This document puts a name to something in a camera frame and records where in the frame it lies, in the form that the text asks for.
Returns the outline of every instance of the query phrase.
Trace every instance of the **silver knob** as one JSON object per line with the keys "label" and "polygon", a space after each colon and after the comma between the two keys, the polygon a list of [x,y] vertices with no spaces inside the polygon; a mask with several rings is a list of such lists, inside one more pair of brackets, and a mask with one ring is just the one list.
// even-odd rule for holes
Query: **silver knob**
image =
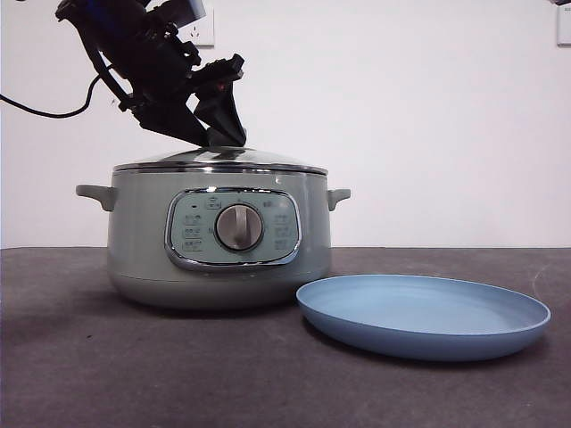
{"label": "silver knob", "polygon": [[248,250],[261,237],[262,223],[258,213],[247,205],[231,205],[216,220],[216,235],[231,250]]}

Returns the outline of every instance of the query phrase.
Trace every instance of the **cooker handle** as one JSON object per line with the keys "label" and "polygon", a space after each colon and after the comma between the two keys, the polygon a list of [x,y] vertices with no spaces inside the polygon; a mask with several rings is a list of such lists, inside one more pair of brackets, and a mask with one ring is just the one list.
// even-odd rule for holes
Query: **cooker handle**
{"label": "cooker handle", "polygon": [[329,205],[330,211],[335,209],[339,201],[349,198],[351,198],[350,189],[327,190],[327,204]]}
{"label": "cooker handle", "polygon": [[117,200],[117,189],[114,187],[104,187],[102,185],[78,185],[75,188],[77,196],[85,196],[95,199],[101,203],[101,208],[105,211],[113,211]]}

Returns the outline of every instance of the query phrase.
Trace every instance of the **gray table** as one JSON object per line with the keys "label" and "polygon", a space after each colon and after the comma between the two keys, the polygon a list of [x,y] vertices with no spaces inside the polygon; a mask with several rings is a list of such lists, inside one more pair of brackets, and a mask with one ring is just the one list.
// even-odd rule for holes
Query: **gray table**
{"label": "gray table", "polygon": [[243,312],[123,300],[103,249],[2,251],[4,428],[557,427],[571,424],[571,249],[335,249],[333,275],[448,276],[525,292],[553,319],[493,361],[388,358],[290,303]]}

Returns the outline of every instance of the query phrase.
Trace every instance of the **dark tabletop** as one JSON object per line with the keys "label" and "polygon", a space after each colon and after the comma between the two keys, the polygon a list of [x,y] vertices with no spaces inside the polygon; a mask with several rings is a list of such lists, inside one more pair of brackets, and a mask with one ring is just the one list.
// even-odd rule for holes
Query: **dark tabletop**
{"label": "dark tabletop", "polygon": [[2,426],[571,426],[571,249],[335,249],[332,275],[402,273],[546,303],[546,334],[479,363],[378,356],[289,303],[239,312],[122,299],[104,249],[2,251]]}

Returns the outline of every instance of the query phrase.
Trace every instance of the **control panel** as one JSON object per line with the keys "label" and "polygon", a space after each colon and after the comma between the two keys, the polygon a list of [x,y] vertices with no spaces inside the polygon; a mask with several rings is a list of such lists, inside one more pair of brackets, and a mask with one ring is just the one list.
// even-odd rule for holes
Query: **control panel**
{"label": "control panel", "polygon": [[165,246],[182,268],[285,264],[301,241],[297,206],[275,190],[185,190],[169,208]]}

